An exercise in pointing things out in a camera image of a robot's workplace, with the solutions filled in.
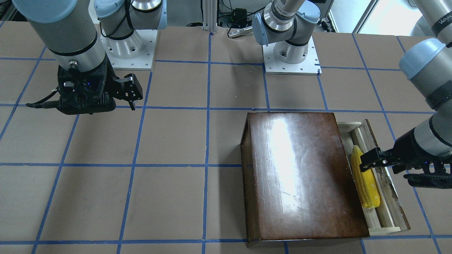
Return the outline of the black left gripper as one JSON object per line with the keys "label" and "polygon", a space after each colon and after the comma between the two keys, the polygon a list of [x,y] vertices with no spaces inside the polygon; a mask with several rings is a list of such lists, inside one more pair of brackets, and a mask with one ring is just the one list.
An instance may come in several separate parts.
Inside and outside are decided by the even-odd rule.
{"label": "black left gripper", "polygon": [[392,166],[394,174],[413,168],[427,172],[429,159],[426,151],[417,143],[414,132],[415,129],[412,129],[399,137],[392,149],[382,151],[380,147],[375,147],[362,154],[360,172],[379,166]]}

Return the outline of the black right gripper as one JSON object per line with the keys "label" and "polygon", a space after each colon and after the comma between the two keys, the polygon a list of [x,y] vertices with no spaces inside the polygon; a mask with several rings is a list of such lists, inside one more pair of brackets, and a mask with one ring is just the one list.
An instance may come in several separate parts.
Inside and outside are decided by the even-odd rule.
{"label": "black right gripper", "polygon": [[127,74],[123,78],[118,78],[112,67],[108,56],[105,56],[99,70],[104,77],[104,92],[113,98],[124,100],[129,103],[132,111],[135,108],[135,101],[143,99],[143,90],[137,76],[134,73]]}

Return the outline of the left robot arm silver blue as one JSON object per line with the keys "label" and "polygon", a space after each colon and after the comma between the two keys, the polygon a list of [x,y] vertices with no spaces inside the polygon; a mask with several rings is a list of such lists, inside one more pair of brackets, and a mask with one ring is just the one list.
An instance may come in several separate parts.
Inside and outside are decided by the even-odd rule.
{"label": "left robot arm silver blue", "polygon": [[432,116],[398,68],[420,37],[314,32],[320,75],[262,74],[260,103],[270,111],[332,112],[339,122],[370,121],[380,148]]}

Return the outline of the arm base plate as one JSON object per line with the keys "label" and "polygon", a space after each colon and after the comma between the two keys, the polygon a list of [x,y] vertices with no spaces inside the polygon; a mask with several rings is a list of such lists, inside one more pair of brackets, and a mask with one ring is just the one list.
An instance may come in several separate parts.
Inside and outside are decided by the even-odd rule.
{"label": "arm base plate", "polygon": [[124,40],[113,40],[100,35],[100,41],[113,69],[151,71],[157,35],[157,30],[135,30],[131,37]]}
{"label": "arm base plate", "polygon": [[264,45],[262,50],[267,74],[322,74],[313,37],[301,47],[281,41]]}

